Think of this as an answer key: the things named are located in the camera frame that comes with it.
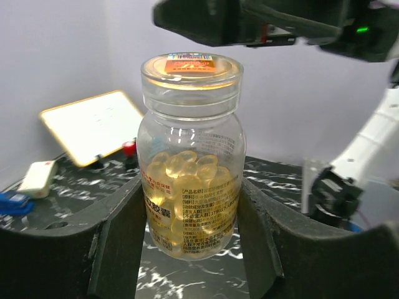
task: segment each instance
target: white board with yellow frame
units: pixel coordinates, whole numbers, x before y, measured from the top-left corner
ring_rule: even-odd
[[[78,167],[137,137],[143,114],[120,90],[44,110],[40,119]]]

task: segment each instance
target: bottle bottom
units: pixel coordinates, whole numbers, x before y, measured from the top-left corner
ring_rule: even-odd
[[[216,247],[211,248],[211,249],[209,249],[207,251],[200,252],[200,253],[197,253],[197,254],[186,254],[186,253],[184,253],[182,251],[180,245],[178,247],[176,246],[176,248],[174,248],[174,246],[172,246],[171,250],[166,249],[164,246],[162,246],[154,238],[154,235],[153,235],[152,231],[153,231],[153,229],[150,227],[150,234],[151,234],[152,241],[154,242],[154,244],[158,247],[158,249],[160,251],[162,251],[166,255],[169,255],[170,257],[173,257],[174,259],[185,260],[187,262],[193,262],[193,261],[197,261],[197,260],[209,259],[210,257],[215,256],[220,251],[225,249],[226,246],[230,243],[230,240],[231,240],[231,238],[233,236],[234,225],[233,225],[233,228],[227,234],[225,234],[222,238],[220,238],[220,244],[219,245],[217,245]]]

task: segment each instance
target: pill bottle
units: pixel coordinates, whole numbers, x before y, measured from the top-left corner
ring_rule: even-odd
[[[234,232],[246,154],[234,114],[243,67],[220,55],[175,53],[141,71],[148,112],[137,153],[152,239],[176,259],[207,259]]]

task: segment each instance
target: white wall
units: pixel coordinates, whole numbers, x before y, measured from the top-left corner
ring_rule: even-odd
[[[151,23],[155,0],[106,3],[115,83],[143,111],[140,65],[150,57],[207,51],[243,63],[238,115],[248,136],[248,154],[258,158],[296,164],[304,157],[332,159],[361,129],[387,86],[389,63],[367,64],[304,44],[209,48],[155,27]],[[377,174],[399,174],[398,163],[389,164]]]
[[[40,111],[112,90],[103,2],[0,1],[0,187],[59,155]]]

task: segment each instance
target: red cap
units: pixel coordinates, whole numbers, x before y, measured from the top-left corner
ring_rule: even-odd
[[[126,157],[131,158],[136,154],[136,139],[125,142],[123,145],[123,153]]]

